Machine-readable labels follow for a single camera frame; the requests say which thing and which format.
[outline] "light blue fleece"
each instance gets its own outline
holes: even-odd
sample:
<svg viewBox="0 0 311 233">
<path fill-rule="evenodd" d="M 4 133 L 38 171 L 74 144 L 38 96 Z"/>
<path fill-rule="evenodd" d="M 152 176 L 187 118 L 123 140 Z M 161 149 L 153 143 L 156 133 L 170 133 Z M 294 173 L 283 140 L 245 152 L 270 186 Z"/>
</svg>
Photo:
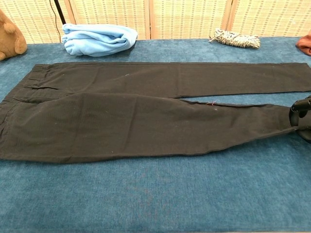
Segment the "light blue fleece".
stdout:
<svg viewBox="0 0 311 233">
<path fill-rule="evenodd" d="M 111 24 L 64 24 L 62 37 L 70 55 L 101 57 L 131 48 L 137 39 L 134 29 Z"/>
</svg>

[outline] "blue table surface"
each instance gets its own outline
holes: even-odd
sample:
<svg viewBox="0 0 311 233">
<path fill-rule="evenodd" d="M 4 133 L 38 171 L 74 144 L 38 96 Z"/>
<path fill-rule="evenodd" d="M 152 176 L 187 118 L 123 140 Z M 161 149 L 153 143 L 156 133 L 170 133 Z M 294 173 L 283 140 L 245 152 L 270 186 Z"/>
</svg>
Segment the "blue table surface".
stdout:
<svg viewBox="0 0 311 233">
<path fill-rule="evenodd" d="M 138 41 L 107 57 L 29 45 L 0 62 L 0 98 L 35 64 L 59 62 L 308 63 L 298 37 L 242 49 L 208 39 Z M 188 98 L 291 106 L 311 93 Z M 311 231 L 311 144 L 295 133 L 203 156 L 84 164 L 0 161 L 0 232 Z"/>
</svg>

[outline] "brown stuffed animal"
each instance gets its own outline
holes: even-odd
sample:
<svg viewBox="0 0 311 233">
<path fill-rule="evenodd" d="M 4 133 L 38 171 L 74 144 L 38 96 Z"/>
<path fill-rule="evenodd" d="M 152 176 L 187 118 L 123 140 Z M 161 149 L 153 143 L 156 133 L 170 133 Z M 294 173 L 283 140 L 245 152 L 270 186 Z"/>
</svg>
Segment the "brown stuffed animal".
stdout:
<svg viewBox="0 0 311 233">
<path fill-rule="evenodd" d="M 27 50 L 26 40 L 11 20 L 0 10 L 0 61 Z"/>
</svg>

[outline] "black pants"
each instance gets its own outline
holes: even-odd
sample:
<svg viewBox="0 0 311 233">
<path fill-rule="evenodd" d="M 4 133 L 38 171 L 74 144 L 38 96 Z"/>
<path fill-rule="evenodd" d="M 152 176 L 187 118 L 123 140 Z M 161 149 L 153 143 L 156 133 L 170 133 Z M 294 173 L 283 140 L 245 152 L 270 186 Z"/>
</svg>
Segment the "black pants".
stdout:
<svg viewBox="0 0 311 233">
<path fill-rule="evenodd" d="M 36 65 L 0 104 L 0 158 L 198 155 L 292 132 L 289 108 L 178 97 L 311 90 L 307 64 Z"/>
</svg>

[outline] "black cable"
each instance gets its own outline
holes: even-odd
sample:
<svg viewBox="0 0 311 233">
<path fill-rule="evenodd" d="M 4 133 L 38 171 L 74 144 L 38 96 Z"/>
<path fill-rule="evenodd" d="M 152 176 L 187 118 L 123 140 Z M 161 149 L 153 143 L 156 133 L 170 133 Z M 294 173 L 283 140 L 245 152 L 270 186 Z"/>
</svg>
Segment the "black cable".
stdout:
<svg viewBox="0 0 311 233">
<path fill-rule="evenodd" d="M 62 24 L 63 25 L 66 24 L 66 20 L 65 20 L 64 14 L 62 12 L 62 8 L 59 5 L 59 1 L 58 0 L 54 0 L 54 3 L 55 3 L 55 6 L 56 6 L 56 9 L 58 11 L 59 17 L 62 20 Z"/>
<path fill-rule="evenodd" d="M 55 13 L 55 11 L 54 11 L 54 9 L 53 9 L 53 7 L 52 7 L 51 0 L 50 0 L 50 6 L 51 6 L 51 9 L 52 9 L 52 11 L 53 11 L 53 13 L 54 13 L 54 15 L 55 15 L 55 27 L 56 27 L 56 29 L 57 29 L 57 31 L 58 31 L 58 34 L 59 34 L 59 43 L 61 43 L 60 32 L 59 32 L 58 27 L 57 27 L 57 16 L 56 16 L 56 13 Z"/>
</svg>

